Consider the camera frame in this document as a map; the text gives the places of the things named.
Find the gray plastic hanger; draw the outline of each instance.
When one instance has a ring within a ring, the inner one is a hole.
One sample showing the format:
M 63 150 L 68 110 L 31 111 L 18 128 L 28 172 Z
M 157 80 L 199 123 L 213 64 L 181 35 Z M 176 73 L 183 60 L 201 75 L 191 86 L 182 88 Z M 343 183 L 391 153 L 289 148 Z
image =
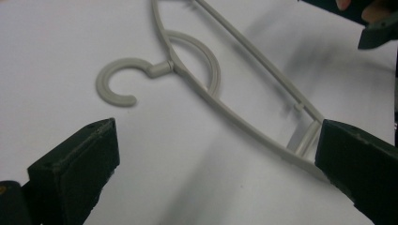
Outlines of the gray plastic hanger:
M 262 53 L 260 53 L 260 51 L 258 51 L 258 49 L 256 49 L 251 44 L 248 39 L 246 39 L 241 33 L 239 33 L 238 30 L 231 23 L 229 23 L 220 13 L 218 13 L 204 0 L 195 0 L 195 2 L 203 7 L 214 19 L 216 19 L 226 30 L 228 30 L 228 32 L 232 36 L 234 36 L 235 39 L 239 41 L 239 43 L 242 44 L 246 48 L 246 50 L 251 53 L 254 58 L 272 74 L 272 76 L 283 86 L 283 88 L 295 99 L 295 101 L 297 102 L 295 108 L 298 111 L 305 111 L 313 118 L 313 122 L 307 128 L 306 133 L 301 139 L 298 147 L 292 151 L 287 149 L 287 147 L 282 146 L 278 142 L 275 142 L 270 137 L 262 133 L 260 130 L 246 122 L 239 115 L 234 113 L 216 97 L 220 84 L 220 66 L 216 57 L 206 45 L 204 45 L 196 38 L 176 31 L 164 29 L 159 13 L 158 0 L 152 0 L 152 9 L 161 43 L 165 47 L 168 54 L 167 61 L 159 63 L 157 65 L 152 65 L 142 59 L 124 58 L 110 63 L 99 73 L 99 76 L 97 78 L 96 86 L 100 97 L 106 102 L 116 106 L 129 107 L 135 104 L 136 98 L 134 96 L 120 96 L 114 93 L 109 88 L 110 78 L 120 69 L 138 68 L 145 72 L 146 75 L 150 78 L 157 78 L 162 75 L 174 72 L 184 78 L 191 85 L 194 91 L 202 98 L 204 98 L 205 101 L 208 102 L 208 104 L 210 104 L 216 111 L 224 115 L 232 123 L 248 133 L 254 139 L 268 147 L 269 150 L 279 155 L 286 161 L 314 175 L 315 177 L 326 181 L 327 179 L 325 175 L 318 168 L 316 168 L 310 160 L 304 157 L 322 125 L 324 116 L 305 96 L 300 93 L 296 86 L 292 84 L 286 76 L 284 76 Z M 182 61 L 176 55 L 176 52 L 171 45 L 170 38 L 178 38 L 187 41 L 195 46 L 199 51 L 205 54 L 208 62 L 210 63 L 212 71 L 212 80 L 209 88 L 206 88 L 204 85 L 202 85 L 184 66 Z

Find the white surface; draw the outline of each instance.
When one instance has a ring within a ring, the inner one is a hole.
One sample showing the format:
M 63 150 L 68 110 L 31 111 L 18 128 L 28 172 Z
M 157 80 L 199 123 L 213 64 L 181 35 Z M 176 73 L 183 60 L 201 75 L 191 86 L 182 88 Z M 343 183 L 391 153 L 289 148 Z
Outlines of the white surface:
M 328 119 L 393 143 L 395 43 L 356 49 L 361 27 L 305 3 L 209 0 Z M 222 67 L 220 98 L 278 142 L 307 123 L 291 98 L 200 7 L 161 2 L 165 27 L 202 40 Z M 122 71 L 100 100 L 95 79 L 121 57 L 165 59 L 149 1 L 0 1 L 0 180 L 82 126 L 117 123 L 121 165 L 85 224 L 372 224 L 336 188 L 271 154 L 212 111 L 178 76 Z M 180 57 L 206 82 L 196 52 Z

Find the white table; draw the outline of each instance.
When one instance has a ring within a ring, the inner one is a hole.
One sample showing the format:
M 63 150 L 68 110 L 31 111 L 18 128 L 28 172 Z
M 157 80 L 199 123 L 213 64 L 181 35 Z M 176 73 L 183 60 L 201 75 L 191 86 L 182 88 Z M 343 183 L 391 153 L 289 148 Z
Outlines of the white table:
M 362 27 L 302 2 L 208 0 L 328 119 L 393 143 L 396 43 L 357 50 Z M 308 118 L 210 16 L 161 1 L 165 27 L 202 40 L 222 69 L 220 99 L 288 144 Z M 103 102 L 94 83 L 121 57 L 159 63 L 150 2 L 0 2 L 0 180 L 86 124 L 114 117 L 121 165 L 85 224 L 372 224 L 337 188 L 280 160 L 214 112 L 177 75 L 124 70 L 111 86 L 139 103 Z M 204 83 L 203 57 L 176 42 Z

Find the hanger hook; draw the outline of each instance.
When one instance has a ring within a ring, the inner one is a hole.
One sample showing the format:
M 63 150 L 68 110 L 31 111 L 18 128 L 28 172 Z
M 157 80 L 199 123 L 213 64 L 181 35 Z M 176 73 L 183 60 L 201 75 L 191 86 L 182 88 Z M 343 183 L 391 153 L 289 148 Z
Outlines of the hanger hook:
M 146 60 L 138 58 L 122 58 L 105 66 L 99 73 L 96 81 L 97 92 L 106 102 L 121 107 L 133 106 L 137 98 L 133 95 L 119 95 L 111 90 L 109 81 L 119 70 L 124 68 L 138 68 L 148 77 L 156 78 L 173 71 L 173 64 L 169 61 L 152 66 Z

